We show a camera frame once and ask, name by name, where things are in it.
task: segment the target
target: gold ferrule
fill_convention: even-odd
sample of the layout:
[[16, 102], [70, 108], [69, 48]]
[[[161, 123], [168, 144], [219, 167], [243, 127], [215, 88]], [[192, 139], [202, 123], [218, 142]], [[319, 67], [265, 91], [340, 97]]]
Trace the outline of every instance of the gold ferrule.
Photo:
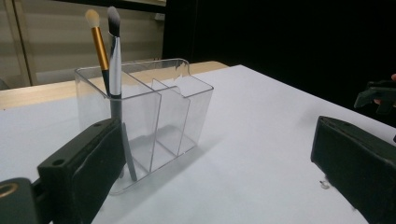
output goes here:
[[103, 39], [102, 35], [100, 33], [100, 28], [99, 27], [93, 27], [91, 28], [92, 30], [92, 36], [93, 36], [93, 41], [95, 42], [95, 47], [96, 51], [98, 54], [98, 60], [100, 67], [102, 70], [108, 70], [108, 60], [107, 60], [107, 55], [106, 55], [106, 49], [105, 45], [103, 44]]

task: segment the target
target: silver brush ferrule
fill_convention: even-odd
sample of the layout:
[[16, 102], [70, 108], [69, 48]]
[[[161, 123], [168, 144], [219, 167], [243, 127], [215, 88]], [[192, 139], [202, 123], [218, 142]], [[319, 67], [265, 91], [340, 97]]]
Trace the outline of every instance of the silver brush ferrule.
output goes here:
[[111, 40], [108, 87], [111, 95], [121, 94], [121, 50], [120, 38], [109, 34]]

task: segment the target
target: white brush tip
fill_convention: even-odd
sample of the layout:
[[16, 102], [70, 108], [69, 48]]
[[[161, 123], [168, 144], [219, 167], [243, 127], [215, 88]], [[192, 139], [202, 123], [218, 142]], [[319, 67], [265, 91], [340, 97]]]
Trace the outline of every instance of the white brush tip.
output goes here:
[[95, 10], [88, 9], [85, 13], [85, 18], [87, 19], [91, 28], [99, 27], [99, 14]]

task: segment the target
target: black clamp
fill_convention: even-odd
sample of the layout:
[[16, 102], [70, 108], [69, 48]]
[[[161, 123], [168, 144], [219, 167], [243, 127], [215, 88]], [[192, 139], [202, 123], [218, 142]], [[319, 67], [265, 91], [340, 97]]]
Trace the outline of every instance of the black clamp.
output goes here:
[[389, 114], [396, 102], [396, 82], [390, 80], [368, 82], [366, 90], [359, 93], [354, 106], [355, 108], [363, 107], [375, 99], [381, 101], [376, 113]]
[[0, 182], [1, 223], [92, 223], [125, 165], [119, 119], [93, 124], [37, 170], [40, 178]]

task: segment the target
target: brush handle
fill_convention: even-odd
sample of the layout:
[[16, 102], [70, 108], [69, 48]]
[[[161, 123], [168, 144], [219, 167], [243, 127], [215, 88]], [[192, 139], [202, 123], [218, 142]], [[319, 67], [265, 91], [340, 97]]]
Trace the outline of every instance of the brush handle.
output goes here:
[[134, 169], [134, 159], [131, 154], [131, 146], [129, 145], [128, 133], [126, 132], [125, 123], [122, 123], [122, 143], [125, 152], [125, 160], [128, 165], [129, 175], [133, 181], [137, 181], [136, 170]]
[[106, 54], [105, 44], [103, 43], [102, 34], [99, 27], [91, 28], [93, 42], [95, 44], [96, 53], [102, 70], [108, 70], [108, 60]]
[[106, 94], [110, 96], [110, 89], [108, 87], [108, 70], [102, 70], [102, 77], [105, 82]]
[[110, 110], [111, 110], [111, 118], [117, 118], [122, 120], [122, 100], [120, 95], [112, 95], [110, 93]]

